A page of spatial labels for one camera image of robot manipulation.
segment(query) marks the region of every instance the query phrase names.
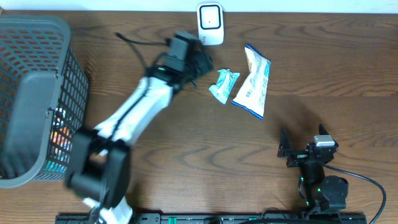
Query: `silver metal part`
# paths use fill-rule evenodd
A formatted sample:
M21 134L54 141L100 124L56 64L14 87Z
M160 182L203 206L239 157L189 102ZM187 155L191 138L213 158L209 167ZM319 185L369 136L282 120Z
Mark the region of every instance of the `silver metal part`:
M335 141L330 135L314 136L313 141L316 146L334 146Z

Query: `wooden table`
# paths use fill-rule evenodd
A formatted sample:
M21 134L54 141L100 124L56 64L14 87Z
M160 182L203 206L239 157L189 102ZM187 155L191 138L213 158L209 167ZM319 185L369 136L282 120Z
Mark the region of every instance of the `wooden table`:
M90 79L85 124L106 119L134 91L143 73L136 56L114 36L162 40L176 30L197 33L192 12L49 12L72 29L72 47ZM330 164L366 175L387 191L378 223L398 222L398 16L371 14L225 13L224 43L208 47L215 70L178 94L151 122L132 156L133 207L163 212L261 212L305 206L298 169L276 157L281 127L296 148L323 123L339 142ZM244 46L272 59L264 120L230 104L246 76ZM166 47L138 46L146 60ZM241 72L226 105L208 91L219 68ZM346 211L368 221L380 190L349 182ZM30 182L0 190L0 223L53 223L60 212L87 212L61 182Z

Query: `blue and white package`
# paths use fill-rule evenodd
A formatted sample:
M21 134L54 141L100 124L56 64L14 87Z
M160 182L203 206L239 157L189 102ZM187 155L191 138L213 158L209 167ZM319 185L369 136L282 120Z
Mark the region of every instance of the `blue and white package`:
M229 69L219 70L220 77L215 85L212 85L209 90L211 93L223 104L228 100L232 87L239 77L239 73L231 72Z
M248 59L250 74L232 104L244 108L262 120L271 61L266 59L263 54L250 44L246 45L244 52Z

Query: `white wall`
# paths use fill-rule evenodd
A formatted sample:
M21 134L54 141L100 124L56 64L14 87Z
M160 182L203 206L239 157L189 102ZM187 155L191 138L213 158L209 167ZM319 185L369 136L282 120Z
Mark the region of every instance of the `white wall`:
M0 0L4 9L196 11L198 0ZM218 0L226 12L398 13L398 0Z

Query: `gray plastic basket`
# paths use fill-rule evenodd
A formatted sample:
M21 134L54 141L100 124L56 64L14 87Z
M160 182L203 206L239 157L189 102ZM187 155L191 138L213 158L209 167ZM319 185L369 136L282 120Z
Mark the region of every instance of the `gray plastic basket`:
M0 187L64 176L88 96L69 43L57 17L0 16Z

